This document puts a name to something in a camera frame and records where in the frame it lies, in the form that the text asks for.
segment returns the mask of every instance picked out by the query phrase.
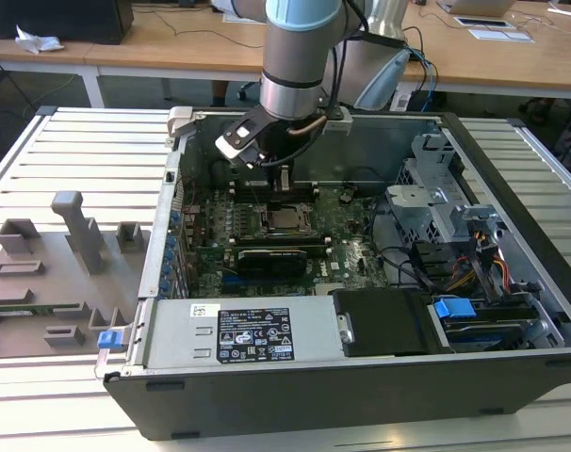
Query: motherboard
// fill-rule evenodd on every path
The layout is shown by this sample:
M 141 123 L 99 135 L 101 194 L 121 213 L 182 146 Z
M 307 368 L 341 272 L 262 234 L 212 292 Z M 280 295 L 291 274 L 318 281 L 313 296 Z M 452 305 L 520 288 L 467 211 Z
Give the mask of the motherboard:
M 191 201 L 184 199 L 181 232 L 189 298 L 388 286 L 370 241 L 371 197 L 342 186 L 310 186 L 275 199 L 247 184 L 198 191 Z

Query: slotted metal table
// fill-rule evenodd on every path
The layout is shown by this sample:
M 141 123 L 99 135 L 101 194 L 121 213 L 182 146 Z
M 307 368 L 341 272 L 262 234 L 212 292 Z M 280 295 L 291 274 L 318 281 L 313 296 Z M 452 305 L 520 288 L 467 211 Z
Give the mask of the slotted metal table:
M 49 208 L 53 194 L 81 190 L 100 229 L 125 220 L 150 228 L 170 151 L 167 118 L 164 110 L 84 108 L 36 117 L 0 164 L 0 226 L 32 218 L 40 231 L 64 231 Z M 464 123 L 571 264 L 571 176 L 521 125 Z M 0 450 L 571 451 L 571 384 L 509 416 L 151 443 L 95 379 L 95 359 L 0 360 Z

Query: blue cable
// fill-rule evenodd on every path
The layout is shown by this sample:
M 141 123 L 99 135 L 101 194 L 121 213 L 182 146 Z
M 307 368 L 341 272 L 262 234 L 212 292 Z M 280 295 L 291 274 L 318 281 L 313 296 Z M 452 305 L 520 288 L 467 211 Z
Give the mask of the blue cable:
M 434 81 L 434 72 L 432 70 L 432 64 L 429 63 L 423 55 L 421 55 L 416 49 L 412 49 L 411 47 L 409 47 L 409 50 L 411 51 L 412 54 L 414 54 L 417 57 L 417 59 L 419 59 L 421 65 L 424 67 L 424 69 L 426 69 L 426 72 L 430 77 L 430 80 L 428 82 L 428 97 L 426 97 L 426 102 L 424 103 L 424 106 L 422 106 L 421 108 L 421 111 L 424 112 L 426 110 L 426 107 L 430 103 L 430 100 L 432 99 L 432 94 L 434 92 L 434 89 L 436 88 L 436 83 Z
M 428 61 L 426 61 L 426 59 L 424 59 L 424 63 L 426 64 L 426 69 L 430 75 L 430 83 L 428 84 L 429 91 L 428 91 L 428 96 L 426 97 L 426 102 L 424 103 L 424 106 L 421 107 L 422 112 L 426 111 L 426 108 L 428 107 L 428 105 L 430 104 L 430 101 L 432 100 L 432 95 L 434 94 L 434 89 L 436 88 L 434 72 L 432 70 L 432 64 L 429 63 Z

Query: blue latch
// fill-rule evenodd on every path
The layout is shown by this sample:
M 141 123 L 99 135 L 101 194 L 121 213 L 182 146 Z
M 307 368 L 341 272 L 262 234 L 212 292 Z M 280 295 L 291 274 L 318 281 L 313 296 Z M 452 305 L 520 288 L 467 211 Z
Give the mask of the blue latch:
M 97 339 L 98 348 L 122 348 L 122 331 L 103 331 Z
M 434 304 L 439 318 L 475 317 L 476 311 L 470 299 L 440 299 Z

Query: power supply label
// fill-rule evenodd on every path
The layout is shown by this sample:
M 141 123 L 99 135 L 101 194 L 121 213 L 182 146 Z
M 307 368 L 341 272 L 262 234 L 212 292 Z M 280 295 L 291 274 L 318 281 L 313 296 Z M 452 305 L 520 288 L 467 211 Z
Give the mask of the power supply label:
M 219 311 L 217 360 L 221 364 L 291 361 L 289 309 Z

